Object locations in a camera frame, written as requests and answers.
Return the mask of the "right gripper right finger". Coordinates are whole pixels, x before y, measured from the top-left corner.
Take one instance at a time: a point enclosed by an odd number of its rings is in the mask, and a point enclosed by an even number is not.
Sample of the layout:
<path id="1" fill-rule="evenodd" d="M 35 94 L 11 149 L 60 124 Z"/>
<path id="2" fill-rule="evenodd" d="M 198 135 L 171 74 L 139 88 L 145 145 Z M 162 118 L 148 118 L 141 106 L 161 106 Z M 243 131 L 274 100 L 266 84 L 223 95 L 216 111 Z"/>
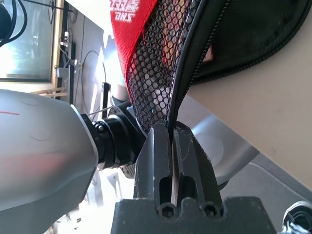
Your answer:
<path id="1" fill-rule="evenodd" d="M 212 164 L 191 129 L 181 122 L 176 123 L 173 132 L 173 162 L 178 207 L 188 197 L 199 206 L 205 202 L 222 206 Z"/>

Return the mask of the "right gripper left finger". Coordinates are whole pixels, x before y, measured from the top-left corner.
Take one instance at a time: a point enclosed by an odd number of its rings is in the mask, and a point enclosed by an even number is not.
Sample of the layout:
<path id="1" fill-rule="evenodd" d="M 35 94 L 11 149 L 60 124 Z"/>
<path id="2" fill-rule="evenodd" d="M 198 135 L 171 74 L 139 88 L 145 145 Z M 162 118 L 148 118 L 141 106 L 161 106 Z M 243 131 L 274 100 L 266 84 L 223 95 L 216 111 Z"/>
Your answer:
<path id="1" fill-rule="evenodd" d="M 163 122 L 149 131 L 136 160 L 134 200 L 150 200 L 157 208 L 172 203 L 173 163 L 168 130 Z"/>

